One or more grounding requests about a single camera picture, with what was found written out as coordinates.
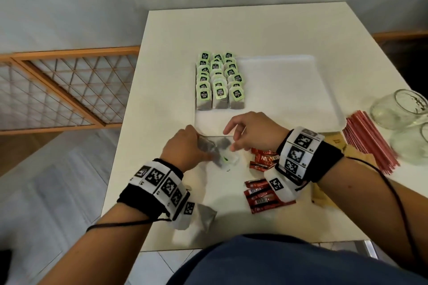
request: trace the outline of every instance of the transparent glass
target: transparent glass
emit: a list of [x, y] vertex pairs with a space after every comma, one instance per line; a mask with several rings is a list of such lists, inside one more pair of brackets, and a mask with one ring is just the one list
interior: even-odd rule
[[428, 163], [428, 123], [396, 131], [391, 147], [405, 161], [417, 165]]
[[419, 120], [428, 111], [428, 101], [421, 94], [407, 89], [375, 101], [370, 108], [371, 118], [383, 128], [399, 130]]

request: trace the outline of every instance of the person's right hand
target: person's right hand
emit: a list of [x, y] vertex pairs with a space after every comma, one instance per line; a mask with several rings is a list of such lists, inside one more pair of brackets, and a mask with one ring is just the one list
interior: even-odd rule
[[224, 128], [227, 135], [236, 126], [231, 151], [256, 148], [264, 151], [276, 151], [288, 134], [288, 130], [276, 124], [262, 112], [248, 112], [233, 116]]

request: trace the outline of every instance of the black cable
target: black cable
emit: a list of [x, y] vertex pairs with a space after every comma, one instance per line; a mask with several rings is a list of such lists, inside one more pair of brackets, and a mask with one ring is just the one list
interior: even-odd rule
[[424, 270], [425, 269], [425, 263], [422, 259], [420, 252], [419, 252], [418, 246], [416, 245], [415, 239], [413, 238], [412, 232], [410, 231], [409, 221], [407, 219], [407, 215], [406, 215], [406, 212], [404, 210], [403, 203], [401, 202], [400, 196], [397, 194], [396, 190], [391, 185], [388, 178], [385, 177], [385, 175], [377, 167], [373, 166], [371, 163], [368, 163], [368, 162], [361, 160], [361, 159], [358, 159], [358, 158], [353, 158], [353, 157], [347, 157], [347, 158], [352, 159], [352, 160], [356, 160], [356, 161], [360, 161], [360, 162], [370, 166], [374, 170], [376, 170], [379, 173], [379, 175], [381, 176], [382, 180], [388, 186], [389, 190], [393, 193], [393, 196], [394, 196], [394, 198], [397, 202], [397, 205], [399, 206], [399, 209], [400, 209], [401, 218], [402, 218], [403, 223], [404, 223], [404, 229], [406, 230], [406, 235], [407, 235], [407, 239], [409, 240], [410, 249], [412, 251], [412, 254], [413, 254], [417, 264], [421, 268], [420, 271]]
[[168, 221], [171, 222], [170, 219], [157, 219], [157, 220], [142, 220], [142, 221], [133, 221], [133, 222], [122, 222], [122, 223], [102, 223], [102, 224], [94, 224], [86, 229], [86, 232], [92, 230], [93, 228], [113, 228], [117, 226], [137, 226], [142, 224], [150, 224], [158, 221]]

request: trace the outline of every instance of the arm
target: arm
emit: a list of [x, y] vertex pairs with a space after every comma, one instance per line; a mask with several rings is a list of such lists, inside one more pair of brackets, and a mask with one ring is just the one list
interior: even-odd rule
[[[193, 169], [201, 161], [211, 159], [208, 153], [198, 149], [197, 143], [198, 134], [189, 125], [167, 142], [160, 159], [182, 172]], [[97, 224], [140, 220], [148, 220], [148, 216], [124, 203], [117, 203]], [[124, 284], [150, 227], [151, 224], [145, 224], [88, 231], [39, 284]]]
[[[251, 147], [276, 151], [288, 133], [263, 113], [234, 116], [223, 133], [228, 134], [235, 126], [232, 151]], [[404, 205], [422, 258], [428, 262], [428, 199], [394, 181], [390, 182]], [[397, 202], [376, 171], [342, 158], [318, 185], [391, 258], [407, 269], [416, 270]]]

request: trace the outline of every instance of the wooden lattice panel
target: wooden lattice panel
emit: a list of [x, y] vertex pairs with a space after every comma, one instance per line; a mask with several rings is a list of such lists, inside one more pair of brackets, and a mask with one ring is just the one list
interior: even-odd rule
[[137, 55], [31, 60], [104, 123], [121, 123]]
[[92, 125], [73, 107], [8, 61], [0, 62], [0, 130]]

